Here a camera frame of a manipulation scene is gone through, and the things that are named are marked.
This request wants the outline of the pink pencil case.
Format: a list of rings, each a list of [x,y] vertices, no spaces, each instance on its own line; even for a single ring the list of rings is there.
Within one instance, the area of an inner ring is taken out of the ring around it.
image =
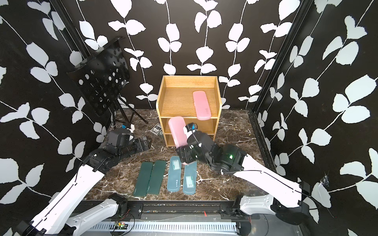
[[[197,119],[200,121],[209,120],[211,118],[211,110],[206,92],[202,90],[194,91],[193,99]]]
[[[176,152],[178,153],[181,163],[187,165],[186,159],[179,153],[179,147],[187,145],[187,136],[184,133],[184,127],[186,126],[184,118],[178,116],[169,119],[168,125],[176,146]]]

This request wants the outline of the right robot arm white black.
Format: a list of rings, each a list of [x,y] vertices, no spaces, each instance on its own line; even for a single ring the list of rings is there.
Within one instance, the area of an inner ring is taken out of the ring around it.
[[[218,145],[208,134],[194,126],[184,127],[183,135],[186,141],[176,148],[183,163],[205,163],[213,172],[241,178],[266,193],[236,200],[236,212],[274,215],[291,225],[300,225],[310,217],[310,207],[304,202],[310,191],[307,183],[295,183],[283,178],[244,150],[231,144]]]

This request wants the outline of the teal pencil case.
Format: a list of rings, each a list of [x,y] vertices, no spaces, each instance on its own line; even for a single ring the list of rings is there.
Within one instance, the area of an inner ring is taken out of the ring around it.
[[[179,156],[170,158],[167,190],[169,192],[178,192],[181,186],[181,169],[182,164]]]
[[[194,195],[196,192],[197,162],[185,165],[183,178],[183,193]]]

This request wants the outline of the dark green pencil case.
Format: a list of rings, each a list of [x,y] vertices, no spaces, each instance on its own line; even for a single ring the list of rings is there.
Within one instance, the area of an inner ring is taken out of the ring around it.
[[[133,193],[134,197],[145,197],[147,195],[153,165],[153,162],[142,162]]]
[[[157,160],[154,163],[153,169],[151,172],[151,177],[149,180],[149,185],[147,187],[147,194],[153,194],[153,195],[159,194],[165,168],[166,168],[166,161]]]

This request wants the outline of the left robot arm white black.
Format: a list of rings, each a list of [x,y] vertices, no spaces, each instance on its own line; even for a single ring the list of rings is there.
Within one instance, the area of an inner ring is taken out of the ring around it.
[[[117,193],[84,213],[77,216],[72,216],[72,213],[92,187],[114,166],[150,148],[151,140],[143,136],[127,139],[121,146],[107,143],[92,151],[57,197],[30,222],[22,221],[16,232],[21,236],[80,236],[106,218],[117,214],[126,215],[128,201]]]

